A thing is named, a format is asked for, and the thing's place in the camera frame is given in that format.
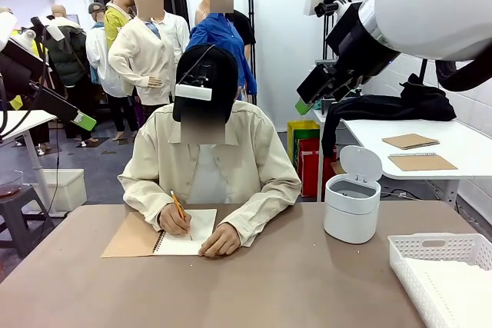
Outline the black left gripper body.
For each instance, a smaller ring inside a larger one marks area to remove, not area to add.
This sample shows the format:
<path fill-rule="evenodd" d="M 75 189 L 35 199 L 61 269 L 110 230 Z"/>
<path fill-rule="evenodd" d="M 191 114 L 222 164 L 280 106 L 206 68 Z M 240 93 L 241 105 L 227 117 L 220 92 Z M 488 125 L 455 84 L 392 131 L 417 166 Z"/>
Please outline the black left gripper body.
<path fill-rule="evenodd" d="M 0 51 L 0 74 L 3 77 L 8 101 L 21 95 L 30 99 L 30 107 L 43 110 L 63 121 L 83 122 L 83 114 L 61 95 L 42 87 L 40 78 L 47 65 L 20 45 L 9 39 Z"/>

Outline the yellow pencil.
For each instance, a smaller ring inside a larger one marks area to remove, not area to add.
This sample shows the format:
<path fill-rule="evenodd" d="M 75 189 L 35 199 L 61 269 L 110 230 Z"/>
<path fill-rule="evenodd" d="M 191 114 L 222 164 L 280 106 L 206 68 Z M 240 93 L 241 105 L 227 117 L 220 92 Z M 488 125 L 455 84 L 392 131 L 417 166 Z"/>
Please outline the yellow pencil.
<path fill-rule="evenodd" d="M 171 197 L 175 205 L 176 214 L 179 216 L 182 223 L 186 223 L 188 225 L 187 235 L 190 240 L 193 240 L 191 235 L 191 219 L 188 217 L 188 214 L 185 212 L 174 191 L 171 191 Z"/>

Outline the spiral notebook brown cover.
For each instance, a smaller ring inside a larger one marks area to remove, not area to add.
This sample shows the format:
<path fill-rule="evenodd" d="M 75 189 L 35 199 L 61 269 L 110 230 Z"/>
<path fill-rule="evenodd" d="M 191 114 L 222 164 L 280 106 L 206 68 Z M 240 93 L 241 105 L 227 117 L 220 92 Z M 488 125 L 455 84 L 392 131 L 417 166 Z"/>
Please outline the spiral notebook brown cover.
<path fill-rule="evenodd" d="M 187 213 L 192 216 L 190 234 L 173 236 L 166 231 L 157 232 L 139 213 L 131 212 L 101 256 L 197 256 L 201 245 L 214 231 L 217 210 L 187 210 Z"/>

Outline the person left hand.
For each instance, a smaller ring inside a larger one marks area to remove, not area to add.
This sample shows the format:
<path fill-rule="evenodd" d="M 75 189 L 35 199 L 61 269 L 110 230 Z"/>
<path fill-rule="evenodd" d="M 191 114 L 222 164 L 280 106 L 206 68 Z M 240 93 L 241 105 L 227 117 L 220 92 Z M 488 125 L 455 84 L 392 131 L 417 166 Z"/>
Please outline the person left hand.
<path fill-rule="evenodd" d="M 241 241 L 236 229 L 228 223 L 222 223 L 201 245 L 198 255 L 207 258 L 223 257 L 234 253 L 240 245 Z"/>

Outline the green shopping bag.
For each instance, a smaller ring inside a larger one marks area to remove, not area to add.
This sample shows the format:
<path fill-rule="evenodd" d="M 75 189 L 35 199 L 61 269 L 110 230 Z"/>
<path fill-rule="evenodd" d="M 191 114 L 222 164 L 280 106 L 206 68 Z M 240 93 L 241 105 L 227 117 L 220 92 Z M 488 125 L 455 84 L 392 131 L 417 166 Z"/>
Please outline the green shopping bag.
<path fill-rule="evenodd" d="M 320 129 L 298 129 L 293 131 L 293 139 L 304 140 L 304 139 L 318 139 L 320 137 Z"/>

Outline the mannequin dark green vest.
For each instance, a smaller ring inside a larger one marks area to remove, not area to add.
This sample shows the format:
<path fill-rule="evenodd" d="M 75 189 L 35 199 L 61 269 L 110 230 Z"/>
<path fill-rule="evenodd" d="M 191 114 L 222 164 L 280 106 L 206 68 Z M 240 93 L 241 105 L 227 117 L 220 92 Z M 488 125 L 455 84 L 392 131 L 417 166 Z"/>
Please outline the mannequin dark green vest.
<path fill-rule="evenodd" d="M 56 25 L 64 35 L 60 41 L 46 36 L 44 46 L 48 49 L 52 68 L 66 88 L 68 102 L 91 116 L 91 77 L 85 31 L 78 23 L 68 19 L 63 5 L 52 5 L 52 16 L 50 24 Z"/>

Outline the red shopping bag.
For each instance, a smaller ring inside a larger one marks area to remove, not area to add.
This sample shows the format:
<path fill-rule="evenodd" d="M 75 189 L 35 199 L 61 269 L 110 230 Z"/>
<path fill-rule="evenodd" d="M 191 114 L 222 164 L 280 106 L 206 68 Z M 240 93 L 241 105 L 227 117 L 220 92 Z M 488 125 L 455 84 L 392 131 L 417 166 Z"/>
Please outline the red shopping bag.
<path fill-rule="evenodd" d="M 298 142 L 298 176 L 301 179 L 301 196 L 316 197 L 318 190 L 319 169 L 319 138 L 305 138 Z M 337 149 L 333 154 L 323 159 L 321 189 L 324 195 L 324 185 L 335 175 L 332 163 L 337 162 Z"/>

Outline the mannequin white shirt grey cap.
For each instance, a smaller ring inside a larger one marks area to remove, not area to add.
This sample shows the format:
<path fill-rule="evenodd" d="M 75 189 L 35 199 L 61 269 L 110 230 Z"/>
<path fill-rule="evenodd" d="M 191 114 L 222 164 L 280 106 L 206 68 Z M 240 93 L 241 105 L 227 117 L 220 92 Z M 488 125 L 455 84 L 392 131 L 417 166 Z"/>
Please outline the mannequin white shirt grey cap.
<path fill-rule="evenodd" d="M 121 82 L 108 63 L 108 47 L 105 33 L 103 4 L 93 2 L 88 6 L 88 13 L 95 24 L 86 32 L 85 48 L 91 68 L 91 80 L 101 85 L 107 96 L 111 118 L 116 127 L 113 141 L 119 141 L 125 136 L 123 103 L 127 102 L 126 95 L 121 89 Z"/>

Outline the black cloth garment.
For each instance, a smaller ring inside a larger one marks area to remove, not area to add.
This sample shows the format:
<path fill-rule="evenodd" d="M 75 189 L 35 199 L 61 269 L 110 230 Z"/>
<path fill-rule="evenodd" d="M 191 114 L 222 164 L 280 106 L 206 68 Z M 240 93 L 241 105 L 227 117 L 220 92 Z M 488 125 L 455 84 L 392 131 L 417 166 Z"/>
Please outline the black cloth garment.
<path fill-rule="evenodd" d="M 324 156 L 334 154 L 340 120 L 452 121 L 457 117 L 446 94 L 439 88 L 421 84 L 416 74 L 410 75 L 401 86 L 403 90 L 398 97 L 365 94 L 332 104 L 327 110 L 321 139 Z"/>

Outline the black cap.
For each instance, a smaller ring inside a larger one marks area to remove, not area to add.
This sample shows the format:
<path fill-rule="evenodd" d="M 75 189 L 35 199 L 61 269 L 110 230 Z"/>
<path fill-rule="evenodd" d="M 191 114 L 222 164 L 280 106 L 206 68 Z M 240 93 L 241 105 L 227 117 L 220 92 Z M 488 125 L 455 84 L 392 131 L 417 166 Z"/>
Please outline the black cap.
<path fill-rule="evenodd" d="M 195 45 L 186 50 L 178 62 L 176 84 L 208 46 L 210 45 Z M 177 122 L 195 119 L 225 124 L 231 115 L 232 105 L 238 92 L 238 66 L 235 57 L 229 51 L 215 45 L 202 61 L 212 65 L 208 85 L 212 88 L 211 100 L 180 98 L 174 93 L 172 117 Z"/>

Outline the mannequin yellow jacket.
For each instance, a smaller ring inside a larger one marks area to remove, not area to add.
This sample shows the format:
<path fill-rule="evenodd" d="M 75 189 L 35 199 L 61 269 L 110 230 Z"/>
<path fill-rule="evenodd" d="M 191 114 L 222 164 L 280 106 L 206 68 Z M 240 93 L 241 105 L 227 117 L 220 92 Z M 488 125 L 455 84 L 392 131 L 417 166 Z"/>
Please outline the mannequin yellow jacket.
<path fill-rule="evenodd" d="M 108 0 L 104 15 L 108 48 L 112 46 L 118 33 L 132 19 L 135 0 Z"/>

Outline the mannequin black t-shirt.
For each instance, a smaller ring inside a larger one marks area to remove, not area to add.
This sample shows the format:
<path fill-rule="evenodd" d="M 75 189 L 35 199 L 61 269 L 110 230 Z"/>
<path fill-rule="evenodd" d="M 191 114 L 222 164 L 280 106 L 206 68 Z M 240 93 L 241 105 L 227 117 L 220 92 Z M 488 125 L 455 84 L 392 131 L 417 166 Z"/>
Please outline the mannequin black t-shirt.
<path fill-rule="evenodd" d="M 227 13 L 226 18 L 236 28 L 244 42 L 244 53 L 248 62 L 251 62 L 252 47 L 256 44 L 254 31 L 249 18 L 238 10 Z"/>

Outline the clear glass bowl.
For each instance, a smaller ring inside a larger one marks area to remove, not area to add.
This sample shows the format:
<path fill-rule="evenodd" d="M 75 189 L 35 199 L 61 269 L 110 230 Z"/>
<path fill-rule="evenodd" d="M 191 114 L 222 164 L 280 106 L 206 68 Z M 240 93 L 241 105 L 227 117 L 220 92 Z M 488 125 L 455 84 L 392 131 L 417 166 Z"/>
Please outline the clear glass bowl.
<path fill-rule="evenodd" d="M 23 171 L 0 171 L 0 198 L 9 197 L 19 192 L 22 187 L 23 177 Z"/>

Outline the mannequin blue shirt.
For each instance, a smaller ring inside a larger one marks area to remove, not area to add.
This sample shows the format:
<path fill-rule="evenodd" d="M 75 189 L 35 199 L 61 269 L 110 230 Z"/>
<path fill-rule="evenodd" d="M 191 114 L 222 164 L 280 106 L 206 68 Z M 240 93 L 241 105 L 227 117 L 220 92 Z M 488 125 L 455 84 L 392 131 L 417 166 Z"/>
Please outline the mannequin blue shirt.
<path fill-rule="evenodd" d="M 234 9 L 234 0 L 202 0 L 195 12 L 195 26 L 188 46 L 213 44 L 233 54 L 238 66 L 241 100 L 257 103 L 257 82 L 251 72 L 246 45 L 226 12 Z"/>

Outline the white lidded trash bin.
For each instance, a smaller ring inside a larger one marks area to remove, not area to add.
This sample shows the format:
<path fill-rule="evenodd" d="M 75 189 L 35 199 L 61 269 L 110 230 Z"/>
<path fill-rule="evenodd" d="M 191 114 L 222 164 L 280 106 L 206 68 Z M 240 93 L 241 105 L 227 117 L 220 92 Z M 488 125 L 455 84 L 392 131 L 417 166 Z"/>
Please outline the white lidded trash bin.
<path fill-rule="evenodd" d="M 344 171 L 325 186 L 324 230 L 348 244 L 364 244 L 376 232 L 381 199 L 380 158 L 365 147 L 349 145 L 340 152 Z"/>

